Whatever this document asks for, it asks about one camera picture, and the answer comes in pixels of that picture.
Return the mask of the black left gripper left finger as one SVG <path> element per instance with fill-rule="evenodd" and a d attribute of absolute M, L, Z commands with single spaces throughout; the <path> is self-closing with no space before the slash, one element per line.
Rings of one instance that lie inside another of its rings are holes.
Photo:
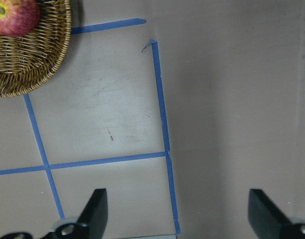
<path fill-rule="evenodd" d="M 77 220 L 88 239 L 101 239 L 108 221 L 106 189 L 95 189 Z"/>

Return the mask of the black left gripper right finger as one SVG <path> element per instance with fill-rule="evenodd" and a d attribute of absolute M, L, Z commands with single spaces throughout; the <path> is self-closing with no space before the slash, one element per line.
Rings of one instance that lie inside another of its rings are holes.
<path fill-rule="evenodd" d="M 260 239 L 279 239 L 282 228 L 292 225 L 262 189 L 249 191 L 248 221 Z"/>

